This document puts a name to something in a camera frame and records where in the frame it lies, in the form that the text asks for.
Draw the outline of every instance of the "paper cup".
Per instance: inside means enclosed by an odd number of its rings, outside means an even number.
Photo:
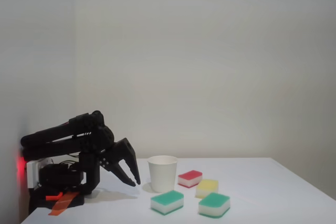
[[[177,158],[172,156],[154,156],[147,159],[153,191],[166,193],[174,190]]]

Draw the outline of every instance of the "white sponge layer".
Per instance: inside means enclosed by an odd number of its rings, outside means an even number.
[[[192,187],[194,185],[197,185],[199,182],[201,182],[201,180],[202,180],[202,175],[197,178],[190,179],[190,180],[179,177],[178,183],[182,186]]]
[[[169,212],[174,211],[180,207],[183,207],[183,198],[173,203],[170,203],[169,205],[163,205],[154,200],[151,200],[151,208],[162,213],[163,215],[166,215]]]
[[[223,215],[230,208],[230,200],[225,202],[220,207],[207,207],[207,206],[198,206],[198,212],[203,215],[208,215],[212,217],[219,217]]]

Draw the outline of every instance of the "black robotic arm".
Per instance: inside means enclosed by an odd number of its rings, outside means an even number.
[[[105,126],[104,117],[99,111],[79,115],[60,126],[25,136],[21,139],[21,145],[23,157],[27,162],[79,152],[79,162],[71,167],[65,169],[64,166],[55,164],[45,169],[45,174],[53,178],[43,180],[49,187],[58,187],[60,184],[66,184],[68,180],[68,185],[71,186],[63,187],[63,190],[78,190],[82,195],[90,194],[100,181],[99,166],[114,173],[125,184],[135,186],[119,165],[122,159],[129,166],[137,184],[140,184],[134,149],[126,138],[114,142],[114,135]],[[79,177],[82,178],[83,172],[86,173],[86,183],[74,186],[80,180]],[[71,178],[69,174],[78,174],[79,177]]]

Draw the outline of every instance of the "orange strap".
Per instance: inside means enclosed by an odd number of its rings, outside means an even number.
[[[72,202],[72,200],[79,194],[78,191],[73,192],[69,191],[66,194],[64,194],[55,204],[53,209],[51,210],[51,213],[49,215],[52,216],[58,216],[62,212],[64,212]]]
[[[63,196],[62,192],[60,192],[59,195],[56,196],[46,196],[46,201],[59,200],[62,196]]]

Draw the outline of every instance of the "table surface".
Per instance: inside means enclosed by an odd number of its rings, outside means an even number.
[[[231,197],[231,209],[220,219],[198,215],[195,187],[180,185],[175,190],[184,194],[182,209],[166,216],[151,210],[150,198],[157,194],[150,187],[146,159],[138,159],[138,166],[140,186],[127,186],[101,169],[100,184],[83,206],[59,216],[38,208],[23,224],[336,223],[336,201],[271,158],[178,159],[177,174],[198,170],[203,178],[218,180],[219,193]]]

